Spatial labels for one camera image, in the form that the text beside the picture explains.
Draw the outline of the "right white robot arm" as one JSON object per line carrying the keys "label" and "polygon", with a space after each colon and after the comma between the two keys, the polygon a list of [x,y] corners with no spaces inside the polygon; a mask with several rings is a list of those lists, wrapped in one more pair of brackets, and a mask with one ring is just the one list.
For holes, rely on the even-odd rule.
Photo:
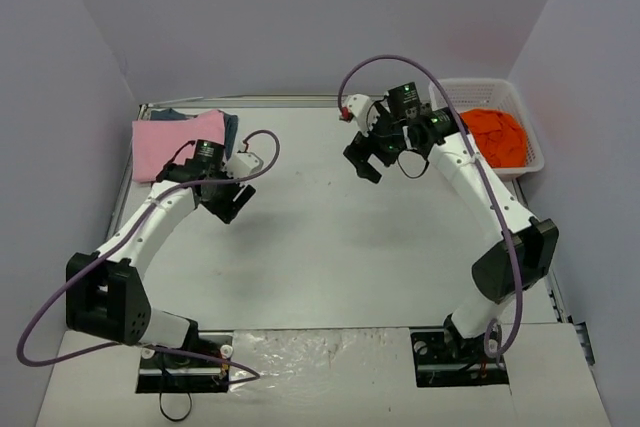
{"label": "right white robot arm", "polygon": [[343,151],[358,177],[377,184],[371,164],[396,164],[412,152],[448,182],[478,224],[485,252],[472,264],[470,296],[445,320],[446,353],[465,360],[479,344],[496,353],[512,343],[501,339],[498,318],[506,307],[522,307],[525,290],[550,268],[559,231],[550,219],[538,219],[523,206],[482,156],[460,115],[451,107],[436,110],[422,103],[414,83],[388,91],[383,99],[352,94],[339,103],[340,118],[357,133]]}

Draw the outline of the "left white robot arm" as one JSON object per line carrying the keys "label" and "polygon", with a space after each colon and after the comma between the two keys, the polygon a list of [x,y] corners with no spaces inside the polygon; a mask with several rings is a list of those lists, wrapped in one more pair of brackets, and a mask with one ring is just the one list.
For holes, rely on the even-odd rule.
{"label": "left white robot arm", "polygon": [[261,170],[250,152],[224,156],[223,146],[195,143],[183,163],[168,161],[151,191],[114,236],[91,254],[76,253],[66,276],[82,275],[65,295],[69,329],[124,345],[157,345],[179,365],[201,353],[196,321],[154,308],[143,279],[154,256],[175,228],[198,207],[228,224],[254,195],[243,178]]}

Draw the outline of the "pink t-shirt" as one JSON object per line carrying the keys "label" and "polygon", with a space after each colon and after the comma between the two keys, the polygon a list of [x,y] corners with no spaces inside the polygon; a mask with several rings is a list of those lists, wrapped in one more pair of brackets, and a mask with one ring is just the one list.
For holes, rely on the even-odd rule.
{"label": "pink t-shirt", "polygon": [[132,180],[153,182],[180,147],[199,139],[224,144],[222,112],[212,110],[187,120],[133,121]]}

